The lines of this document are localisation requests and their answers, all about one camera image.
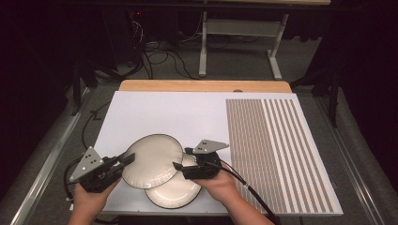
wire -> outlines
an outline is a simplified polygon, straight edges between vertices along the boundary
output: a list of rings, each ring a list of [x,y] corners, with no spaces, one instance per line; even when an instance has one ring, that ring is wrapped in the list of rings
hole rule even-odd
[[[71,185],[71,183],[68,183],[68,172],[70,170],[70,168],[72,168],[73,165],[77,164],[78,162],[80,162],[80,160],[82,159],[83,156],[75,158],[68,166],[67,168],[64,170],[64,191],[67,194],[67,201],[71,201],[73,203],[73,195],[72,192],[69,190],[69,185]]]
[[[94,116],[97,116],[97,114],[99,113],[99,111],[100,111],[102,108],[104,108],[105,106],[109,105],[110,103],[111,103],[111,101],[108,101],[108,102],[106,102],[105,104],[103,104],[102,106],[100,106],[98,109],[96,109],[95,111],[92,111],[92,112],[91,112],[91,115],[90,115],[90,116],[88,117],[88,119],[85,121],[85,124],[84,124],[84,126],[83,126],[83,130],[82,130],[82,144],[83,144],[83,146],[84,146],[84,149],[87,149],[87,148],[88,148],[88,146],[87,146],[87,144],[85,143],[85,140],[84,140],[84,133],[85,133],[85,129],[87,128],[88,123],[91,121],[91,119],[92,119]]]
[[[245,186],[250,192],[251,194],[254,196],[254,198],[261,204],[261,206],[263,206],[263,208],[267,211],[268,213],[268,217],[269,220],[271,220],[271,222],[273,222],[275,225],[280,225],[281,222],[278,219],[278,217],[275,216],[275,214],[272,212],[272,210],[268,207],[268,205],[264,202],[263,199],[261,199],[260,195],[258,195],[258,193],[242,178],[242,176],[240,176],[235,170],[230,171],[226,168],[224,168],[223,166],[211,163],[211,162],[207,162],[207,161],[203,161],[205,164],[219,168],[227,173],[230,173],[231,175],[233,175],[238,181],[240,181],[240,183],[242,183],[243,186]]]
[[[203,12],[200,14],[199,23],[198,23],[198,25],[196,27],[196,30],[193,33],[193,35],[191,37],[188,37],[187,39],[180,40],[179,42],[182,43],[182,42],[190,41],[190,40],[193,40],[193,39],[201,37],[202,35],[196,35],[196,34],[199,31],[200,25],[202,24],[202,20],[203,20]]]
[[[144,55],[145,55],[146,61],[147,61],[148,64],[149,64],[150,73],[149,73],[148,69],[146,68],[146,65],[145,65],[145,64],[144,64],[144,68],[145,68],[145,70],[146,70],[146,73],[148,74],[148,79],[149,79],[149,80],[153,80],[153,69],[152,69],[152,64],[151,64],[151,62],[149,61],[149,57],[148,57],[148,55],[146,54],[145,51],[144,51]]]

white plate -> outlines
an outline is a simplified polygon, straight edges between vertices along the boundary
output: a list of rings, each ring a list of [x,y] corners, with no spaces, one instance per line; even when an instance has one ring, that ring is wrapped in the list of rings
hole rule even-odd
[[[123,179],[135,188],[154,188],[170,180],[176,169],[173,162],[181,163],[182,147],[173,137],[153,134],[135,142],[125,158],[135,153],[135,160],[123,171]]]
[[[197,165],[194,158],[184,154],[183,166]],[[183,207],[192,202],[199,194],[201,187],[186,180],[182,172],[176,175],[167,183],[145,190],[146,195],[154,204],[162,208],[175,209]]]

black cable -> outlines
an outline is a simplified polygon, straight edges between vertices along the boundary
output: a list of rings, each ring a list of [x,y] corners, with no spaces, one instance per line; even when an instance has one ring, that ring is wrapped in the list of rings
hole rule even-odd
[[[75,164],[79,163],[80,160],[82,159],[83,156],[75,158],[68,166],[67,168],[64,170],[64,191],[67,194],[67,200],[70,201],[71,203],[73,203],[73,195],[72,192],[69,190],[68,186],[71,185],[72,183],[68,183],[68,172],[70,170],[70,168],[72,168],[72,166],[74,166]]]
[[[207,162],[207,161],[203,161],[205,164],[219,168],[227,173],[230,173],[231,175],[233,175],[238,181],[240,181],[240,183],[242,183],[242,185],[247,188],[251,194],[254,196],[254,198],[261,204],[261,206],[263,206],[263,208],[267,211],[268,213],[268,218],[269,220],[271,220],[271,222],[273,222],[275,225],[280,225],[281,222],[279,221],[278,217],[275,216],[275,214],[272,212],[272,210],[268,207],[268,205],[264,202],[263,199],[261,199],[260,195],[258,195],[258,193],[243,179],[241,178],[241,176],[238,173],[235,172],[231,172],[230,170],[224,168],[223,166],[219,166],[217,164],[211,163],[211,162]]]
[[[88,146],[87,146],[87,144],[85,143],[85,140],[84,140],[84,133],[85,133],[85,129],[87,128],[88,122],[90,122],[90,120],[91,120],[94,116],[97,116],[98,112],[99,112],[102,108],[104,108],[105,106],[107,106],[107,105],[110,104],[110,103],[111,103],[111,101],[108,101],[108,102],[106,102],[105,104],[103,104],[102,106],[100,106],[98,109],[96,109],[95,111],[92,111],[90,117],[88,117],[87,121],[85,121],[85,124],[84,124],[84,126],[83,126],[83,130],[82,130],[82,144],[83,144],[83,146],[84,146],[84,149],[87,149],[87,148],[88,148]]]
[[[144,51],[144,55],[145,55],[146,61],[147,61],[148,64],[149,64],[149,69],[150,69],[150,73],[148,72],[148,78],[149,78],[149,80],[153,80],[153,69],[152,69],[152,64],[151,64],[151,62],[149,61],[149,57],[148,57],[148,55],[146,54],[145,51]]]
[[[199,79],[199,78],[195,78],[195,77],[193,77],[193,76],[191,76],[191,74],[189,73],[189,71],[187,70],[187,68],[185,67],[185,62],[184,62],[184,60],[182,60],[182,58],[181,58],[181,56],[179,56],[179,54],[176,52],[176,51],[174,51],[174,50],[167,50],[168,52],[172,52],[172,53],[174,53],[177,57],[178,57],[178,59],[181,61],[181,63],[182,63],[182,67],[184,68],[184,71],[187,73],[187,75],[188,75],[188,77],[189,78],[191,78],[191,79],[193,79],[193,80],[201,80],[201,79]]]

